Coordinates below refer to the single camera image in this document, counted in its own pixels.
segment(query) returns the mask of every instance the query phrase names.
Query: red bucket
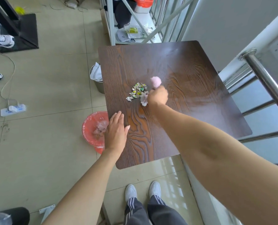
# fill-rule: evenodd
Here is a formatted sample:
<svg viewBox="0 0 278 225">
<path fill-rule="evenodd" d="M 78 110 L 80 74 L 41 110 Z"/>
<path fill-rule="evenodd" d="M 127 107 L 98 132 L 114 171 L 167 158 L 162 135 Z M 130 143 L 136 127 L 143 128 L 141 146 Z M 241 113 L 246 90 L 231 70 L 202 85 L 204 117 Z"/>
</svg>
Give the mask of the red bucket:
<svg viewBox="0 0 278 225">
<path fill-rule="evenodd" d="M 82 125 L 82 134 L 85 140 L 94 146 L 96 152 L 101 154 L 105 149 L 104 132 L 109 125 L 107 111 L 98 111 L 89 115 Z"/>
</svg>

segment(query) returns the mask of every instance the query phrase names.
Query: wood grain pattern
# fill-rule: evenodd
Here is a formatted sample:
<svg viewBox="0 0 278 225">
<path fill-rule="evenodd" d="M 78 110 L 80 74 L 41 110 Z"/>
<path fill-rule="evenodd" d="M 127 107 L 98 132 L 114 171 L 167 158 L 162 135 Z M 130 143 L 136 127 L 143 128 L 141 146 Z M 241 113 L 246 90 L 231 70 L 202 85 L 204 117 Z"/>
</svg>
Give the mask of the wood grain pattern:
<svg viewBox="0 0 278 225">
<path fill-rule="evenodd" d="M 126 100 L 140 79 L 160 77 L 174 110 L 235 138 L 252 133 L 197 41 L 100 47 L 99 58 L 109 117 L 121 110 L 125 125 L 131 126 L 118 169 L 179 154 L 148 105 Z"/>
</svg>

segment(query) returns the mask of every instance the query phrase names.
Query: striped pants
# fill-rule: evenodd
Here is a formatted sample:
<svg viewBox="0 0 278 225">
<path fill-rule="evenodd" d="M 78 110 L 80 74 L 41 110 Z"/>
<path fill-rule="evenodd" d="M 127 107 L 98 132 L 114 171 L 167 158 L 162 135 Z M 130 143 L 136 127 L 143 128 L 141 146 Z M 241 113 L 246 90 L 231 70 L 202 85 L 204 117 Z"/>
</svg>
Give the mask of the striped pants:
<svg viewBox="0 0 278 225">
<path fill-rule="evenodd" d="M 157 195 L 153 195 L 147 205 L 147 213 L 136 197 L 127 201 L 124 212 L 124 225 L 187 225 L 182 216 L 173 208 L 170 208 Z"/>
</svg>

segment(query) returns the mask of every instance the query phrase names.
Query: person's left arm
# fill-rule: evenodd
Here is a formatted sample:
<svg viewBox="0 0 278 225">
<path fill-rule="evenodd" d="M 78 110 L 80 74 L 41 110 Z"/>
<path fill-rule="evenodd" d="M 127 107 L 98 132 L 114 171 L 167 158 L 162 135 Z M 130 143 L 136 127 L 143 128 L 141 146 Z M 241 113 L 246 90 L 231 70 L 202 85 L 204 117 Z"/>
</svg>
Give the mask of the person's left arm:
<svg viewBox="0 0 278 225">
<path fill-rule="evenodd" d="M 43 225 L 96 224 L 110 173 L 126 145 L 129 128 L 124 127 L 120 111 L 111 117 L 105 133 L 104 152 L 68 191 Z"/>
</svg>

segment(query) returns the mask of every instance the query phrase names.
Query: forearm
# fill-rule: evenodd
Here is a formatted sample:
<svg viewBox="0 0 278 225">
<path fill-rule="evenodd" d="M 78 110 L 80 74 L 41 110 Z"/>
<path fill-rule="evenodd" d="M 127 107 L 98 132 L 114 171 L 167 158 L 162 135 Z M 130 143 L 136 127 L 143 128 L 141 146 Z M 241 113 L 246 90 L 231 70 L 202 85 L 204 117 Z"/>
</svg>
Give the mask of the forearm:
<svg viewBox="0 0 278 225">
<path fill-rule="evenodd" d="M 43 225 L 96 224 L 116 157 L 103 153 L 68 191 Z"/>
<path fill-rule="evenodd" d="M 163 104 L 151 110 L 201 184 L 243 224 L 278 222 L 278 166 L 207 123 Z"/>
</svg>

